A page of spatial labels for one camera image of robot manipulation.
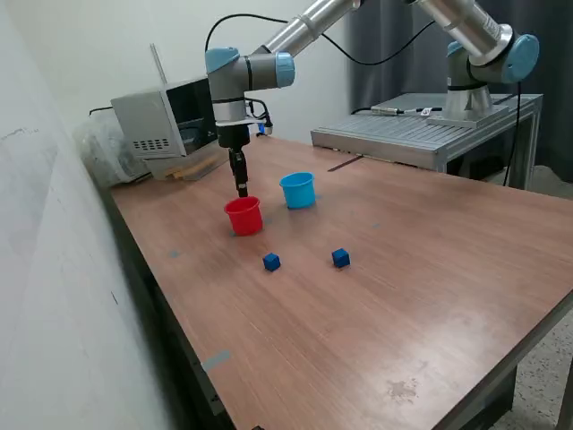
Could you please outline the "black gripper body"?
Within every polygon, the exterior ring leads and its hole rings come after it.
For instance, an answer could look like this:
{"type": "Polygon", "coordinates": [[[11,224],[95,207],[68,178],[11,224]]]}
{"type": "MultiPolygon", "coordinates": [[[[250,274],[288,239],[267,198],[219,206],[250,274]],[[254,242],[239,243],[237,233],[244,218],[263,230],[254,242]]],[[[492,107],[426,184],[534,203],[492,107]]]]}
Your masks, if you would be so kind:
{"type": "Polygon", "coordinates": [[[248,124],[217,126],[218,144],[221,148],[239,151],[250,143],[248,124]]]}

